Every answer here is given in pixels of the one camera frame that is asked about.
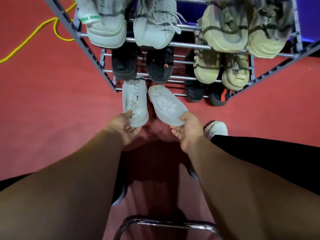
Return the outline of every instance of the yellow cable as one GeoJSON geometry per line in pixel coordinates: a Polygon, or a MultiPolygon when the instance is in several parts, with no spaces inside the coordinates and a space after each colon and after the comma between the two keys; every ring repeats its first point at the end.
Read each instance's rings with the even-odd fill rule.
{"type": "MultiPolygon", "coordinates": [[[[66,12],[69,12],[71,9],[73,9],[76,6],[76,3],[73,3],[67,10],[66,12]]],[[[36,35],[36,33],[46,24],[50,23],[54,21],[53,24],[53,31],[56,34],[56,36],[58,36],[59,39],[62,39],[64,41],[74,41],[74,39],[65,39],[62,38],[58,32],[57,32],[57,24],[59,19],[57,17],[53,17],[51,19],[48,19],[46,21],[44,21],[42,24],[40,24],[33,32],[32,34],[30,34],[17,48],[15,48],[9,55],[7,55],[5,58],[0,60],[0,64],[6,62],[7,60],[9,60],[12,56],[14,56],[15,53],[17,53],[29,40],[31,40],[33,38],[33,36],[36,35]]]]}

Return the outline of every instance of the shoe rack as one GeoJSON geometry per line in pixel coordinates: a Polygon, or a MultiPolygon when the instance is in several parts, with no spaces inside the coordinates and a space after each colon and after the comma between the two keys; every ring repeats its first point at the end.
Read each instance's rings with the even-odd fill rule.
{"type": "MultiPolygon", "coordinates": [[[[78,19],[77,12],[75,12],[74,22],[71,21],[68,14],[63,9],[62,5],[58,0],[45,0],[46,3],[49,5],[49,7],[52,9],[54,14],[59,18],[60,22],[65,26],[67,31],[69,31],[70,35],[74,38],[74,40],[77,42],[77,44],[80,46],[82,51],[85,53],[85,55],[88,57],[88,59],[93,63],[93,65],[98,69],[102,77],[105,79],[105,81],[108,83],[110,88],[114,91],[122,91],[122,88],[117,88],[117,82],[116,78],[114,77],[112,80],[110,77],[106,74],[106,72],[112,72],[112,70],[105,70],[105,57],[111,56],[111,53],[107,53],[106,49],[102,49],[100,60],[94,55],[94,53],[89,48],[87,42],[90,42],[89,39],[87,39],[88,35],[86,33],[81,32],[81,23],[78,19]]],[[[188,3],[195,3],[199,5],[205,5],[205,0],[177,0],[177,2],[188,2],[188,3]]],[[[254,58],[252,55],[249,55],[249,71],[250,71],[250,80],[247,83],[247,85],[240,91],[234,91],[232,94],[230,94],[230,98],[245,91],[248,88],[253,87],[258,82],[261,82],[262,80],[278,73],[279,71],[293,65],[298,60],[301,60],[310,54],[314,53],[315,51],[320,49],[320,40],[317,40],[313,42],[312,44],[308,45],[307,47],[302,47],[302,41],[301,41],[301,31],[300,31],[300,24],[299,24],[299,17],[298,17],[298,9],[297,9],[297,2],[296,0],[292,0],[293,3],[293,11],[294,11],[294,27],[292,29],[292,33],[290,35],[290,41],[292,43],[291,53],[279,53],[278,56],[286,57],[287,59],[281,62],[280,64],[276,65],[275,67],[271,68],[270,70],[266,71],[262,75],[255,77],[254,74],[254,58]]],[[[178,24],[177,25],[182,31],[185,32],[193,32],[196,29],[200,29],[201,27],[196,27],[193,25],[186,25],[186,24],[178,24]]],[[[127,37],[125,39],[126,42],[135,43],[134,38],[127,37]]],[[[190,48],[190,49],[204,49],[204,50],[211,50],[211,47],[209,45],[200,45],[200,44],[192,44],[192,43],[182,43],[182,42],[170,42],[169,46],[173,47],[181,47],[181,48],[190,48]]],[[[239,53],[248,53],[247,50],[242,50],[239,53]]],[[[176,57],[184,58],[184,56],[175,55],[176,57]]],[[[183,60],[174,60],[174,63],[180,63],[180,64],[193,64],[193,62],[183,61],[183,60]]],[[[137,73],[137,75],[141,75],[144,77],[148,77],[147,73],[137,73]]],[[[168,83],[177,83],[177,84],[184,84],[185,80],[196,80],[195,77],[186,77],[186,76],[171,76],[170,80],[168,80],[168,83]]],[[[186,97],[186,94],[180,94],[176,93],[176,96],[183,96],[186,97]]]]}

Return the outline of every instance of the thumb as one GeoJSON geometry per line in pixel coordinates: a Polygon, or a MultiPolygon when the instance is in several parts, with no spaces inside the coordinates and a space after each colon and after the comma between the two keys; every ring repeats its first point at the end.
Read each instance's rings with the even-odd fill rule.
{"type": "Polygon", "coordinates": [[[123,115],[129,119],[132,115],[132,109],[129,109],[127,112],[123,113],[123,115]]]}
{"type": "Polygon", "coordinates": [[[183,115],[179,118],[179,120],[186,121],[190,119],[192,116],[195,116],[195,115],[193,113],[190,113],[189,111],[185,111],[183,115]]]}

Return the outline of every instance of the leg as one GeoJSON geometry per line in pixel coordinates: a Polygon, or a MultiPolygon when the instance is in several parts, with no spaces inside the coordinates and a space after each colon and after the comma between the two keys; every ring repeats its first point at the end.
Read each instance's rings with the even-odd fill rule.
{"type": "Polygon", "coordinates": [[[224,123],[217,124],[205,130],[207,137],[213,144],[239,158],[264,168],[284,179],[320,195],[318,167],[315,155],[320,155],[320,148],[297,143],[268,140],[254,137],[233,137],[228,135],[224,123]]]}

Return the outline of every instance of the metal shoe rack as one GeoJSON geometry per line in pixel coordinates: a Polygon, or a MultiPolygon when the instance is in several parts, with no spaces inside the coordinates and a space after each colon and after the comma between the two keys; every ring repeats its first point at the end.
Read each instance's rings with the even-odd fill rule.
{"type": "MultiPolygon", "coordinates": [[[[101,57],[100,60],[97,59],[97,57],[94,55],[94,53],[89,48],[86,37],[88,35],[86,33],[81,32],[81,23],[77,16],[77,11],[75,13],[74,22],[71,21],[68,14],[63,9],[62,5],[59,3],[58,0],[45,0],[46,3],[50,6],[54,14],[59,18],[60,22],[65,26],[65,28],[69,31],[71,36],[74,38],[74,40],[77,42],[77,44],[80,46],[82,51],[86,54],[86,56],[89,58],[89,60],[94,64],[94,66],[98,69],[102,77],[106,80],[106,82],[109,84],[110,88],[116,92],[116,91],[122,91],[122,88],[117,88],[117,82],[116,78],[114,77],[112,80],[110,77],[106,74],[106,72],[112,72],[112,70],[105,70],[105,57],[111,56],[110,53],[106,52],[106,49],[102,49],[101,51],[101,57]]],[[[178,2],[188,2],[188,3],[196,3],[196,4],[206,4],[205,0],[177,0],[178,2]]],[[[290,65],[293,65],[298,60],[301,60],[305,58],[306,56],[309,56],[313,52],[320,49],[320,40],[317,40],[313,42],[312,44],[308,45],[306,48],[302,48],[302,41],[301,41],[301,32],[300,32],[300,25],[299,25],[299,17],[298,17],[298,9],[297,9],[297,2],[296,0],[292,0],[293,2],[293,11],[294,11],[294,27],[292,29],[292,34],[290,35],[290,40],[292,43],[291,53],[279,53],[278,56],[286,57],[287,59],[281,62],[280,64],[276,65],[275,67],[271,68],[269,71],[263,73],[262,75],[255,77],[254,75],[254,59],[252,55],[249,55],[249,71],[250,71],[250,82],[247,83],[247,85],[240,91],[233,92],[230,96],[233,97],[242,91],[254,86],[258,82],[276,74],[277,72],[287,68],[290,65]]],[[[196,29],[200,29],[200,27],[196,27],[193,25],[185,25],[185,24],[178,24],[177,25],[182,31],[186,32],[193,32],[196,29]]],[[[125,39],[126,42],[135,43],[134,38],[127,37],[125,39]]],[[[169,46],[173,47],[182,47],[182,48],[190,48],[190,49],[204,49],[204,50],[211,50],[212,48],[209,45],[200,45],[200,44],[191,44],[191,43],[180,43],[180,42],[170,42],[169,46]]],[[[239,53],[247,53],[247,50],[242,50],[239,53]]],[[[184,58],[184,56],[181,55],[175,55],[176,57],[184,58]]],[[[193,62],[188,61],[182,61],[182,60],[175,60],[174,63],[180,63],[180,64],[190,64],[192,65],[193,62]]],[[[137,75],[141,75],[144,77],[148,77],[147,73],[137,73],[137,75]]],[[[170,80],[168,80],[168,83],[177,83],[177,84],[184,84],[185,80],[196,80],[194,77],[186,77],[186,76],[171,76],[170,80]]],[[[176,96],[184,96],[186,97],[186,94],[175,94],[176,96]]]]}

